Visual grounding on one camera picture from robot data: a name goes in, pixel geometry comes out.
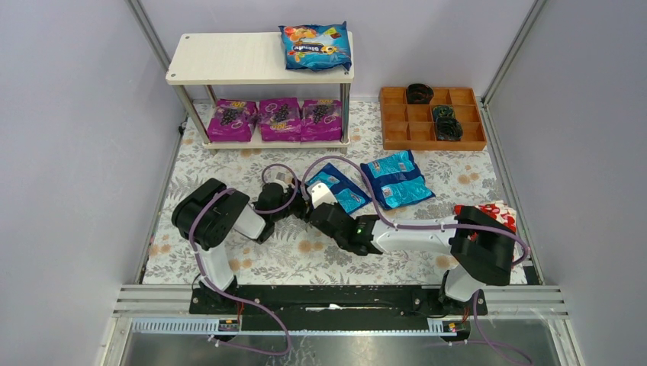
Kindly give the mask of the purple candy bag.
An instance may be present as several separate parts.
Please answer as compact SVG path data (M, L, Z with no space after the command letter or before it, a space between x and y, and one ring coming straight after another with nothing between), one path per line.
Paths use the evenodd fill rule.
M323 142L341 139L341 101L333 99L304 100L301 112L301 142Z
M207 128L208 138L211 142L249 142L256 120L255 102L219 99Z
M299 142L303 123L297 98L261 100L258 106L262 141Z

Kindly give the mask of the blue fruit candy bag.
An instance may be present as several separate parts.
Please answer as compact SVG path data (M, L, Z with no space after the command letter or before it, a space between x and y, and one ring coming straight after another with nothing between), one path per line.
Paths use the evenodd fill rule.
M351 69L352 50L346 21L329 25L280 25L278 29L287 70Z

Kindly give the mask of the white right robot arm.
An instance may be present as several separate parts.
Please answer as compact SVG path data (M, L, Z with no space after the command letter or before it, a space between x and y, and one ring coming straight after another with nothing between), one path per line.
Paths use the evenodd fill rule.
M477 207L453 217L386 223L379 215L351 217L331 193L311 195L309 223L343 250L360 256L417 251L451 255L457 266L441 294L466 302L484 286L507 286L514 266L513 231Z

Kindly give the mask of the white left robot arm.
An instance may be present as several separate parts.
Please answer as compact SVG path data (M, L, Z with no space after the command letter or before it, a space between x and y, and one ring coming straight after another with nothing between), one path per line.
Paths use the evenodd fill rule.
M198 268L218 289L234 294L236 275L228 267L224 240L234 231L258 244L274 233L278 221L289 216L308 219L311 205L295 185L277 180L262 185L256 202L222 181L208 179L181 201L172 213L172 225L199 257Z

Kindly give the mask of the purple candy bag bottom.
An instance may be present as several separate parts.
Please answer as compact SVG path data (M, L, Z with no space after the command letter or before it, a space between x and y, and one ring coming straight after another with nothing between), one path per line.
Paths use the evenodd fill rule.
M261 100L258 106L262 141L299 142L303 123L297 98Z

